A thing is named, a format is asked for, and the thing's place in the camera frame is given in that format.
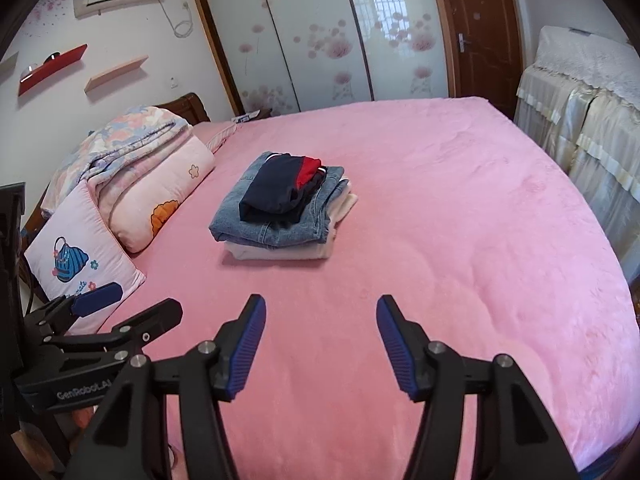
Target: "pink pillow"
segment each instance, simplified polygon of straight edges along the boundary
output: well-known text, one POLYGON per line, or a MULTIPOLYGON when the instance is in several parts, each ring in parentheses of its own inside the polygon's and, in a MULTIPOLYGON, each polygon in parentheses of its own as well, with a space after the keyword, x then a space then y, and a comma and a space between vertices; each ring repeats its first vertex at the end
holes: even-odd
POLYGON ((193 127, 193 135, 198 137, 211 153, 216 153, 225 141, 231 137, 238 125, 226 123, 198 123, 193 127))
MULTIPOLYGON (((49 299, 116 282, 124 301, 145 281, 107 229, 84 180, 63 200, 24 255, 49 299)), ((120 303, 81 317, 68 333, 97 332, 120 303)))
POLYGON ((213 170, 215 157, 196 137, 129 187, 111 212, 109 228, 130 253, 151 243, 158 231, 213 170))

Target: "bed frame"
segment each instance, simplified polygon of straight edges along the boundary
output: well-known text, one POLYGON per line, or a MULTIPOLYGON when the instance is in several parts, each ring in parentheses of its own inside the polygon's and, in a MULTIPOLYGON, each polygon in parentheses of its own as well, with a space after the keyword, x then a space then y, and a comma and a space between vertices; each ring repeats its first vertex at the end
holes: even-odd
MULTIPOLYGON (((202 101, 200 98, 194 94, 193 92, 188 93, 187 95, 183 95, 180 98, 177 98, 175 101, 170 101, 168 103, 164 103, 161 105, 156 105, 158 108, 165 108, 174 114, 185 118, 189 124, 192 126, 194 124, 202 123, 205 121, 209 121, 209 117, 207 112, 202 105, 202 101)), ((47 192, 45 189, 36 204, 35 209, 31 212, 29 219, 27 220, 24 228, 22 229, 22 252, 24 252, 29 245, 35 240, 35 237, 38 235, 40 230, 44 227, 47 220, 42 217, 42 213, 40 212, 40 205, 42 204, 42 200, 44 199, 44 195, 47 192)), ((19 268, 19 274, 21 280, 26 283, 27 286, 31 286, 33 283, 33 293, 34 295, 43 303, 47 303, 49 298, 42 290, 40 283, 36 279, 36 277, 31 273, 31 269, 26 265, 26 260, 22 262, 19 268)))

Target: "brown door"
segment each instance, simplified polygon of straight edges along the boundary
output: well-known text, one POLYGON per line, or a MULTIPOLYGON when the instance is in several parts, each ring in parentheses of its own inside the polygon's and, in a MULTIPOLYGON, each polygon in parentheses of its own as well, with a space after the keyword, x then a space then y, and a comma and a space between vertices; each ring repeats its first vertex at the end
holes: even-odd
POLYGON ((460 68, 458 95, 484 97, 513 119, 522 75, 513 0, 449 0, 449 5, 460 68))

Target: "pink bedspread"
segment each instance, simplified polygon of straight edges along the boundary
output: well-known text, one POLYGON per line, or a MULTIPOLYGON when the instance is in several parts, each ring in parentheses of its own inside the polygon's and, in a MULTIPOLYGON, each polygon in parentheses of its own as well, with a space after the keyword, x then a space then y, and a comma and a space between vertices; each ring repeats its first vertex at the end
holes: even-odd
MULTIPOLYGON (((620 266, 562 171, 479 98, 354 104, 242 126, 136 265, 146 283, 108 326, 168 296, 181 354, 252 292, 267 325, 245 391, 222 413, 241 478, 400 479, 421 405, 401 393, 375 321, 405 316, 462 355, 513 355, 578 468, 640 420, 640 336, 620 266), (360 197, 322 262, 237 262, 207 230, 265 150, 341 165, 360 197)), ((177 402, 170 441, 179 444, 177 402)), ((459 479, 470 476, 468 404, 459 479)))

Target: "silver bolt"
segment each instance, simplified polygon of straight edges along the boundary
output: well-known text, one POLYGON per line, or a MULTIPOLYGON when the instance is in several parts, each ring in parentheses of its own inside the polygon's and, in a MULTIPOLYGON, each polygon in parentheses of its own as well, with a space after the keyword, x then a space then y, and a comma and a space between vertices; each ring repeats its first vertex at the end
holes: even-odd
POLYGON ((142 355, 142 354, 137 354, 134 355, 131 358, 131 361, 129 361, 129 363, 131 364, 131 366, 133 366, 134 368, 141 368, 145 365, 146 363, 146 356, 142 355))
POLYGON ((513 358, 507 354, 500 354, 495 358, 495 362, 502 368, 510 368, 513 366, 513 358))
POLYGON ((216 344, 213 341, 203 341, 198 345, 198 352, 201 354, 210 354, 216 349, 216 344))
POLYGON ((442 354, 447 349, 447 345, 440 341, 431 341, 427 348, 432 354, 442 354))

